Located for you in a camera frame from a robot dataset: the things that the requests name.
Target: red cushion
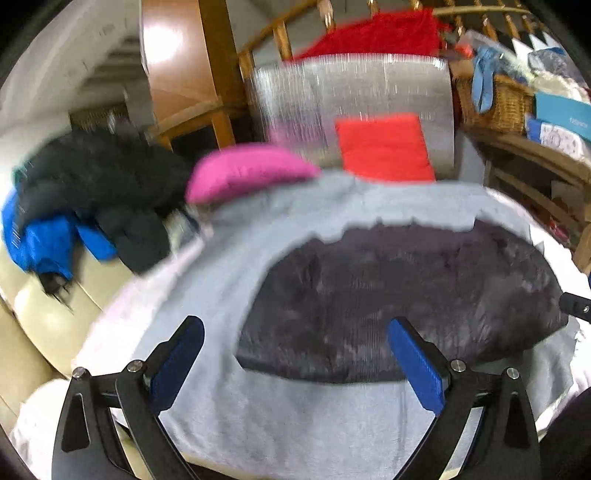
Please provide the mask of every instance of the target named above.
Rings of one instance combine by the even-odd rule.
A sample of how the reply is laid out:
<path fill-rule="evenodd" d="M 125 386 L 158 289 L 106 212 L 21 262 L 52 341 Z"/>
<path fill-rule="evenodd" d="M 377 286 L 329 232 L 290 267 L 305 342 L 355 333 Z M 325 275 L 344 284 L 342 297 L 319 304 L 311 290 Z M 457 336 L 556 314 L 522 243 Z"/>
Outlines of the red cushion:
<path fill-rule="evenodd" d="M 369 20 L 338 27 L 294 60 L 320 55 L 398 53 L 437 55 L 439 20 L 431 9 L 374 15 Z"/>
<path fill-rule="evenodd" d="M 375 180 L 435 181 L 415 113 L 335 123 L 344 170 Z"/>

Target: wooden banister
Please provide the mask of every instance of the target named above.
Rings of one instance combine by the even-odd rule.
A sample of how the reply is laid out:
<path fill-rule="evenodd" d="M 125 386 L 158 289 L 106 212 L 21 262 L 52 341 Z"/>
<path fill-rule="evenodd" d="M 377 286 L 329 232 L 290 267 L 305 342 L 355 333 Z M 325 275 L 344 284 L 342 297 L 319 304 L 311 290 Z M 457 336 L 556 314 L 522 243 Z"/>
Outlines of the wooden banister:
<path fill-rule="evenodd" d="M 332 32 L 336 28 L 335 11 L 332 8 L 330 0 L 320 0 L 318 2 L 318 11 L 320 17 L 324 20 L 324 26 L 327 32 Z"/>
<path fill-rule="evenodd" d="M 482 2 L 480 0 L 474 0 L 474 5 L 477 7 L 482 7 Z M 493 39 L 494 41 L 498 41 L 499 38 L 496 36 L 495 28 L 492 26 L 491 21 L 488 20 L 488 15 L 483 13 L 481 16 L 482 18 L 482 29 L 488 38 Z"/>
<path fill-rule="evenodd" d="M 250 78 L 255 69 L 255 57 L 252 54 L 252 50 L 242 50 L 238 54 L 238 62 L 240 64 L 242 78 L 245 80 Z"/>
<path fill-rule="evenodd" d="M 282 60 L 291 60 L 293 53 L 291 52 L 290 38 L 287 35 L 287 27 L 285 23 L 282 23 L 273 29 L 273 36 L 275 37 L 275 43 L 279 48 L 279 55 Z"/>
<path fill-rule="evenodd" d="M 367 0 L 368 2 L 368 7 L 369 7 L 369 13 L 371 14 L 371 16 L 373 17 L 375 14 L 379 13 L 379 5 L 378 5 L 378 0 Z"/>
<path fill-rule="evenodd" d="M 519 0 L 515 0 L 515 6 L 517 8 L 523 8 L 523 5 L 521 5 L 521 2 Z M 525 31 L 527 33 L 533 33 L 534 32 L 534 27 L 531 24 L 531 21 L 529 18 L 527 18 L 527 15 L 522 14 L 521 15 L 521 23 L 523 24 L 523 28 L 525 28 Z"/>
<path fill-rule="evenodd" d="M 528 18 L 531 15 L 530 12 L 524 9 L 518 0 L 514 0 L 515 7 L 508 7 L 502 0 L 496 0 L 498 5 L 482 5 L 480 0 L 473 0 L 474 5 L 456 6 L 454 0 L 444 0 L 446 7 L 433 9 L 433 15 L 436 17 L 452 17 L 458 32 L 464 33 L 465 27 L 462 21 L 462 15 L 467 14 L 478 14 L 482 17 L 483 30 L 485 34 L 497 40 L 497 35 L 494 27 L 490 23 L 487 14 L 490 12 L 500 12 L 504 15 L 507 27 L 511 35 L 515 38 L 519 37 L 519 31 L 515 26 L 511 16 L 509 14 L 518 14 L 521 16 L 524 28 L 528 32 L 533 32 L 532 23 Z M 366 0 L 369 11 L 372 15 L 379 12 L 378 0 Z M 412 9 L 422 9 L 423 5 L 420 0 L 409 0 Z M 336 22 L 333 14 L 333 7 L 330 0 L 303 0 L 298 5 L 294 6 L 291 10 L 280 15 L 269 25 L 267 25 L 261 32 L 248 42 L 242 50 L 238 53 L 238 59 L 240 62 L 240 70 L 242 77 L 247 79 L 251 76 L 255 68 L 255 61 L 253 52 L 260 48 L 270 37 L 274 37 L 275 43 L 282 60 L 289 60 L 293 58 L 293 52 L 289 36 L 287 34 L 287 27 L 290 23 L 298 20 L 303 15 L 317 8 L 320 17 L 324 22 L 327 31 L 333 31 L 336 28 Z"/>
<path fill-rule="evenodd" d="M 444 2 L 448 7 L 455 7 L 456 6 L 456 3 L 454 0 L 444 0 Z M 458 36 L 461 36 L 466 31 L 466 28 L 464 27 L 464 22 L 462 21 L 462 18 L 460 17 L 460 15 L 454 15 L 453 22 L 456 26 L 456 31 L 457 31 Z"/>
<path fill-rule="evenodd" d="M 503 0 L 496 0 L 496 3 L 498 3 L 500 7 L 505 6 L 505 4 L 503 3 Z M 513 38 L 519 38 L 519 30 L 517 30 L 517 27 L 515 26 L 515 23 L 513 22 L 511 15 L 509 15 L 507 12 L 505 12 L 503 14 L 503 16 L 505 17 L 505 23 L 507 24 L 507 29 L 509 30 L 509 35 L 511 35 L 511 37 L 513 37 Z"/>

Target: cream leather sofa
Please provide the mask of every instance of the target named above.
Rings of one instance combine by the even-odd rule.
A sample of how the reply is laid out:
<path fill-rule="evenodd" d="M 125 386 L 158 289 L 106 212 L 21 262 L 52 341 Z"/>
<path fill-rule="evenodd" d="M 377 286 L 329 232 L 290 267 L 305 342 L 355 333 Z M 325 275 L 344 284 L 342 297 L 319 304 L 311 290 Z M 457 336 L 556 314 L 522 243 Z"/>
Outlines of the cream leather sofa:
<path fill-rule="evenodd" d="M 72 359 L 90 325 L 131 275 L 119 260 L 101 264 L 84 250 L 70 310 L 47 297 L 37 278 L 20 270 L 0 242 L 0 424 L 7 434 L 29 395 L 53 378 L 70 378 Z M 121 438 L 134 474 L 150 479 L 133 442 L 125 434 Z"/>

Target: teal box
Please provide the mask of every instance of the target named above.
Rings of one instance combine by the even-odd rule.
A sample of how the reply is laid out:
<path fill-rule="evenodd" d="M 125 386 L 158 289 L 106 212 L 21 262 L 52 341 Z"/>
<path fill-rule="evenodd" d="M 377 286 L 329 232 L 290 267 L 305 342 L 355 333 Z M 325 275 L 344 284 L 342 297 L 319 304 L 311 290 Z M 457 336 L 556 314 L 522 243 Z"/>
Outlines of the teal box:
<path fill-rule="evenodd" d="M 536 118 L 591 141 L 591 105 L 558 95 L 535 94 Z"/>

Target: white fabric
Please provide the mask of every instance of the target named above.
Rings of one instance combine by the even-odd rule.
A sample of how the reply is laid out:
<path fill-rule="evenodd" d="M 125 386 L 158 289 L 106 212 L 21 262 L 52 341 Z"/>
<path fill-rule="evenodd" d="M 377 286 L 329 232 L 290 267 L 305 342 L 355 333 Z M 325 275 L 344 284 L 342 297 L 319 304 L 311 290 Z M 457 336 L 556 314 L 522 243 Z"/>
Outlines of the white fabric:
<path fill-rule="evenodd" d="M 211 231 L 205 229 L 206 238 Z M 87 368 L 92 375 L 121 371 L 129 362 L 160 304 L 177 278 L 200 254 L 204 241 L 195 238 L 177 255 L 171 255 L 142 277 L 134 277 L 90 327 L 82 349 L 72 360 L 72 370 Z"/>
<path fill-rule="evenodd" d="M 573 263 L 570 251 L 560 245 L 515 200 L 496 190 L 490 190 L 490 193 L 497 200 L 512 207 L 516 212 L 528 219 L 531 241 L 534 245 L 543 245 L 544 257 L 554 271 L 560 288 L 563 291 L 591 299 L 589 279 Z M 576 346 L 570 363 L 573 385 L 539 416 L 535 422 L 539 434 L 544 434 L 550 423 L 560 414 L 570 400 L 591 387 L 591 325 L 579 319 L 577 321 L 579 331 L 575 337 Z"/>
<path fill-rule="evenodd" d="M 10 441 L 39 480 L 51 480 L 53 443 L 69 382 L 51 380 L 22 405 Z"/>

